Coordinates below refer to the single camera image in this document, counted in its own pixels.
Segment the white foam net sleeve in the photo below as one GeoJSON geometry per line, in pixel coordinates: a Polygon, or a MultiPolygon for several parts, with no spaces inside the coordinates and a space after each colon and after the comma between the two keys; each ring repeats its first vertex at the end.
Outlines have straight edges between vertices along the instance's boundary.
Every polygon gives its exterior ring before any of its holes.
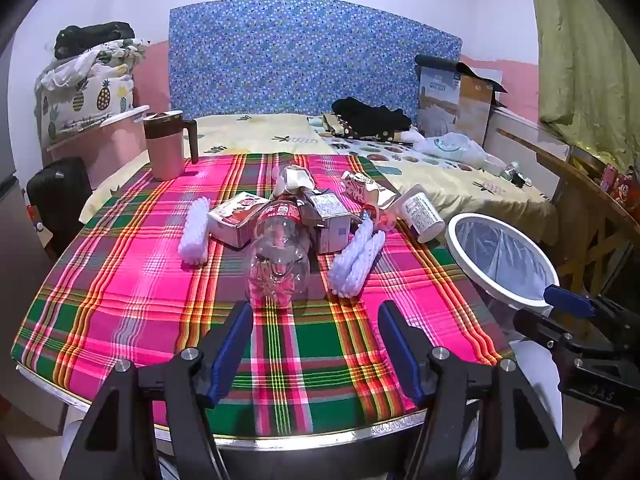
{"type": "Polygon", "coordinates": [[[375,231],[365,212],[352,240],[333,260],[329,270],[329,289],[341,298],[354,298],[363,289],[374,260],[386,241],[384,231],[375,231]]]}
{"type": "Polygon", "coordinates": [[[206,263],[208,257],[209,205],[207,197],[200,197],[192,202],[186,213],[178,254],[190,266],[206,263]]]}

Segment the clear cola plastic bottle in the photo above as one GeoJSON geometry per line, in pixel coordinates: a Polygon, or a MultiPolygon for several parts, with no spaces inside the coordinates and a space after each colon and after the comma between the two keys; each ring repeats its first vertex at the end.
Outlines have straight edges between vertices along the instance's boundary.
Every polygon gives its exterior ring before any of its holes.
{"type": "Polygon", "coordinates": [[[245,259],[246,292],[254,308],[286,308],[306,297],[309,248],[293,202],[274,200],[259,211],[245,259]]]}

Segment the red strawberry milk carton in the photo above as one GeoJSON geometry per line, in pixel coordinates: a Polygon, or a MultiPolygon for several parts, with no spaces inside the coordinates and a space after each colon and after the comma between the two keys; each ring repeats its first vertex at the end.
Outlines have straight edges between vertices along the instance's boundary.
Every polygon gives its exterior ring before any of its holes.
{"type": "Polygon", "coordinates": [[[217,242],[234,249],[243,248],[251,239],[255,220],[269,200],[241,192],[208,213],[208,232],[217,242]]]}

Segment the clear jelly cup red content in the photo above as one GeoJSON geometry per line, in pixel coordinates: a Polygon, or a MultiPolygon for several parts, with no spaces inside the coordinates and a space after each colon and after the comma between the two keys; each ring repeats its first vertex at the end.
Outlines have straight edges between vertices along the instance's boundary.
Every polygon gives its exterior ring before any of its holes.
{"type": "Polygon", "coordinates": [[[392,206],[382,208],[377,204],[365,204],[362,206],[374,224],[375,231],[390,232],[395,229],[397,214],[392,206]]]}

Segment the purple drink carton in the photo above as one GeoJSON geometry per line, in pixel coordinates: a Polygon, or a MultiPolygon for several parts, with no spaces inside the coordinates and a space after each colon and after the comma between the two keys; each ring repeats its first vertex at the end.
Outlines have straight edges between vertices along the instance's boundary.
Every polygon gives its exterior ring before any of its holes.
{"type": "Polygon", "coordinates": [[[327,255],[341,252],[349,242],[352,214],[331,191],[308,194],[307,198],[320,217],[320,224],[312,231],[316,253],[327,255]]]}

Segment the white yogurt cup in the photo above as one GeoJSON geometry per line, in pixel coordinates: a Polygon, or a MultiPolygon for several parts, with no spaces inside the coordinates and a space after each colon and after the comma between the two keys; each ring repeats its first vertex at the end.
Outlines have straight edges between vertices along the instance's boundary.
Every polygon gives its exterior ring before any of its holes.
{"type": "Polygon", "coordinates": [[[444,219],[419,183],[403,192],[390,206],[390,211],[407,223],[409,230],[421,244],[434,240],[445,229],[444,219]]]}

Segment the patterned crushed paper cup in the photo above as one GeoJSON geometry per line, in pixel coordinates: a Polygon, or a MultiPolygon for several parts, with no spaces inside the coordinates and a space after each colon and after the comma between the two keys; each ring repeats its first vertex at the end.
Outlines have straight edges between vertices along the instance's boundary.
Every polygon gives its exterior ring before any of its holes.
{"type": "Polygon", "coordinates": [[[398,199],[396,192],[362,172],[345,171],[341,181],[346,195],[361,205],[386,209],[398,199]]]}

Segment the white paper bag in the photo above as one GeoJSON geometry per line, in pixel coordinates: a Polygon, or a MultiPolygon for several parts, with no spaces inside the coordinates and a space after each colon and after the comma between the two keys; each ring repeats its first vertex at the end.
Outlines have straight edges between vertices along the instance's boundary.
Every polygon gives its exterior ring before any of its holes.
{"type": "Polygon", "coordinates": [[[273,188],[272,196],[277,197],[284,194],[295,195],[298,191],[312,191],[316,188],[311,173],[302,166],[285,166],[277,177],[276,185],[273,188]]]}

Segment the yellow pineapple bed sheet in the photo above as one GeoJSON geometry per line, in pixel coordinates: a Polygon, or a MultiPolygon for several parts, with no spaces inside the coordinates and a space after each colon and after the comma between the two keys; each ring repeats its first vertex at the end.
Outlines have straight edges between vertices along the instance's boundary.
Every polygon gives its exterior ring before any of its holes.
{"type": "MultiPolygon", "coordinates": [[[[333,155],[338,144],[314,130],[305,115],[210,115],[198,120],[198,149],[203,155],[333,155]]],[[[477,212],[515,226],[537,243],[552,246],[559,239],[558,212],[533,186],[518,188],[488,171],[462,169],[398,144],[386,148],[371,142],[351,151],[370,158],[399,192],[422,185],[444,220],[477,212]]]]}

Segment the white plastic bag on bed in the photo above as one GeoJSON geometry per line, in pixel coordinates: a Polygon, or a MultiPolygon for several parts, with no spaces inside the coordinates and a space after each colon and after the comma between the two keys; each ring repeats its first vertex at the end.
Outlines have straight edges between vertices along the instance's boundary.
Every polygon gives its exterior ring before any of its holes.
{"type": "Polygon", "coordinates": [[[461,162],[475,169],[500,172],[506,163],[495,155],[488,154],[484,148],[463,133],[448,132],[443,136],[427,136],[413,143],[417,152],[461,162]]]}

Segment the pink jug with brown lid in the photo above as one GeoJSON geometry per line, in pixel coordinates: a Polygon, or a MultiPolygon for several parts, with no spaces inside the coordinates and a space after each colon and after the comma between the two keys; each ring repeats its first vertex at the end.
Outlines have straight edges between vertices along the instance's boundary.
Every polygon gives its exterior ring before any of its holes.
{"type": "Polygon", "coordinates": [[[183,136],[189,140],[192,165],[198,163],[198,123],[186,119],[182,110],[155,113],[143,119],[146,149],[153,178],[168,181],[180,177],[186,166],[183,136]]]}

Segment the black suitcase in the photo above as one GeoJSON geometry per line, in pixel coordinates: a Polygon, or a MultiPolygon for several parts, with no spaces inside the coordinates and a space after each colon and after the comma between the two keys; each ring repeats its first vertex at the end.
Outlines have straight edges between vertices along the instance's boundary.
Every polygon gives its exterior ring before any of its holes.
{"type": "Polygon", "coordinates": [[[27,182],[26,192],[52,233],[48,247],[59,257],[84,226],[79,217],[92,194],[84,161],[73,156],[51,162],[27,182]]]}

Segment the pink storage box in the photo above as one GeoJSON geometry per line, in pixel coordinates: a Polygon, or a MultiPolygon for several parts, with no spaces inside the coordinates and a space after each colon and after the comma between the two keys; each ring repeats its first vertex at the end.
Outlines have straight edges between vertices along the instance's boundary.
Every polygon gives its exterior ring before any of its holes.
{"type": "Polygon", "coordinates": [[[52,160],[80,157],[91,186],[97,188],[146,149],[143,118],[149,109],[149,105],[142,105],[106,118],[50,145],[47,153],[52,160]]]}

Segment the black clothing on bed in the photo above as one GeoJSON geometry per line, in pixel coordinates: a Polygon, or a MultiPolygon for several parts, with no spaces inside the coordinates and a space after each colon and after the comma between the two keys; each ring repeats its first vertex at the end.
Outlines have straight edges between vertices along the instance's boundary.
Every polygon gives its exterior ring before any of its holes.
{"type": "Polygon", "coordinates": [[[370,106],[351,96],[333,102],[332,110],[348,138],[386,142],[393,140],[396,132],[408,131],[411,127],[411,119],[401,108],[370,106]]]}

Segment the blue floral headboard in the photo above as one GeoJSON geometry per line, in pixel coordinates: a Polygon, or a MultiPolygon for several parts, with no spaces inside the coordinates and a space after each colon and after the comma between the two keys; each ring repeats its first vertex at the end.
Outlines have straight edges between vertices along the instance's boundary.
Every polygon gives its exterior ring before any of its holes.
{"type": "Polygon", "coordinates": [[[460,37],[342,0],[215,0],[169,13],[170,105],[208,115],[320,115],[352,98],[416,118],[419,54],[460,37]]]}

